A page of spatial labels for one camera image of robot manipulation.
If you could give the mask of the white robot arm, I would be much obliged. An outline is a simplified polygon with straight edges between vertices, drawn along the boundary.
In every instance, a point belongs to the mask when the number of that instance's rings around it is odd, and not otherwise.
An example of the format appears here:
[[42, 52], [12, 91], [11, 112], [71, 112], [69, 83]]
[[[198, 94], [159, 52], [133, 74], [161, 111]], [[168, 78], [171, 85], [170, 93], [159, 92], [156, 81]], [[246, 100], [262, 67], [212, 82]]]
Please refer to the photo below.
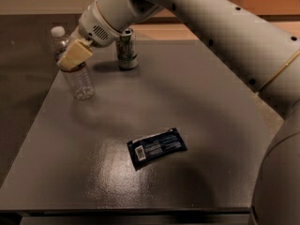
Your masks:
[[300, 42], [228, 0], [95, 0], [59, 66], [72, 69], [168, 9], [284, 120], [262, 159], [249, 225], [300, 225]]

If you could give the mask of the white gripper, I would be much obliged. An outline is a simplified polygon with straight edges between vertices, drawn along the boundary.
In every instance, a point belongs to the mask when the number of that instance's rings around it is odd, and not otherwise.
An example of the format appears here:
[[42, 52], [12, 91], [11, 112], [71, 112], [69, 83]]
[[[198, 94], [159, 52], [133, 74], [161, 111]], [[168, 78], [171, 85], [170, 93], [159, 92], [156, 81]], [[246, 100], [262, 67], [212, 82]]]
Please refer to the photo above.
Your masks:
[[88, 60], [93, 55], [90, 46], [107, 47], [120, 37], [120, 33], [106, 21], [95, 0], [82, 13], [71, 37], [76, 39], [71, 41], [57, 62], [65, 70], [72, 70]]

